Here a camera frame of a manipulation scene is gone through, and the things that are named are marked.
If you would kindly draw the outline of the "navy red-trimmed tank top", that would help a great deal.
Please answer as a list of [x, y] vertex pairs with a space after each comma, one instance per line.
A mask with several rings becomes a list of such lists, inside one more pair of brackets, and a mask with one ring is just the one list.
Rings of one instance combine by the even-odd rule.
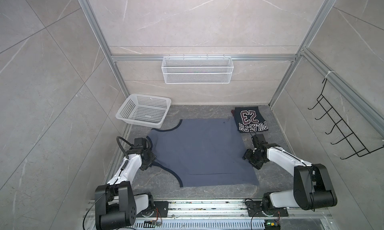
[[236, 107], [231, 111], [240, 133], [268, 131], [268, 125], [258, 106]]

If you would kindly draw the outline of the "grey-blue tank top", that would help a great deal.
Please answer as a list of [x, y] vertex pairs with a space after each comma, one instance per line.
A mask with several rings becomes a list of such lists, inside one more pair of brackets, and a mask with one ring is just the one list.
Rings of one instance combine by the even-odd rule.
[[168, 130], [153, 128], [147, 139], [154, 166], [171, 173], [181, 188], [259, 184], [243, 160], [246, 147], [233, 117], [182, 119]]

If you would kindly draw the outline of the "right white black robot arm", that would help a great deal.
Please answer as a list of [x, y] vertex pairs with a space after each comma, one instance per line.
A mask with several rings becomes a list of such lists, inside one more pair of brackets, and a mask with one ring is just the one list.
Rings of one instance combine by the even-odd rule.
[[294, 178], [292, 190], [263, 195], [260, 209], [266, 216], [273, 216], [286, 208], [315, 211], [338, 204], [329, 172], [322, 164], [302, 160], [276, 144], [260, 144], [254, 149], [247, 149], [243, 159], [258, 170], [265, 163], [273, 162]]

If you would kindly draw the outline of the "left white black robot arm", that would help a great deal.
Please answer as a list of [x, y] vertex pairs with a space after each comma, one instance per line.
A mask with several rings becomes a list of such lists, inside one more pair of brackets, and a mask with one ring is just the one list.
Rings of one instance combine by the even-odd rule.
[[138, 214], [151, 216], [155, 204], [150, 193], [134, 195], [132, 182], [137, 171], [148, 168], [155, 155], [147, 148], [131, 148], [119, 170], [107, 184], [95, 191], [95, 222], [97, 230], [115, 230], [133, 226]]

